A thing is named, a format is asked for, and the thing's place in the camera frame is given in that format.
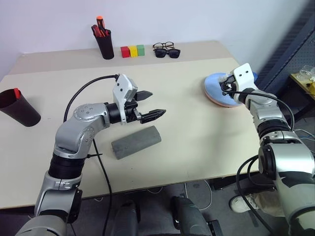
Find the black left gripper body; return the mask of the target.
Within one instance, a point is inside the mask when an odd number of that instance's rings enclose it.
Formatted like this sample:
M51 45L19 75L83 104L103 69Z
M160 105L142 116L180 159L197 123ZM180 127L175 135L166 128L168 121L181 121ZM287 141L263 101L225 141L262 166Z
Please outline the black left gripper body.
M142 122L142 115L137 110L138 103L133 98L130 102L126 102L124 106L126 122L139 121Z

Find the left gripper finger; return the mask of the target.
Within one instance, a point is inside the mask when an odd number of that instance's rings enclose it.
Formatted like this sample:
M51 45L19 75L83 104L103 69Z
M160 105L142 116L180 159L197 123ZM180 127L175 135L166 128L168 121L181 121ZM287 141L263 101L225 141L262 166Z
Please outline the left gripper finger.
M152 111L149 111L148 113L141 115L140 122L141 123L148 123L151 121L154 121L164 115L166 113L166 110L164 109L155 109Z
M149 92L149 91L138 91L136 93L136 101L142 101L142 100L145 100L147 98L149 98L150 96L152 96L153 93L152 92Z

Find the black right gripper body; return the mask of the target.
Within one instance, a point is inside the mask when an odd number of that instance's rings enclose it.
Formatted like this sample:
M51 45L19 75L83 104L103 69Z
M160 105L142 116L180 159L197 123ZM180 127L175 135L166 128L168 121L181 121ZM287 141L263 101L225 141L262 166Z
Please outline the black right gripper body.
M229 95L231 98L239 98L240 85L234 75L225 76L220 81L221 93L223 96Z

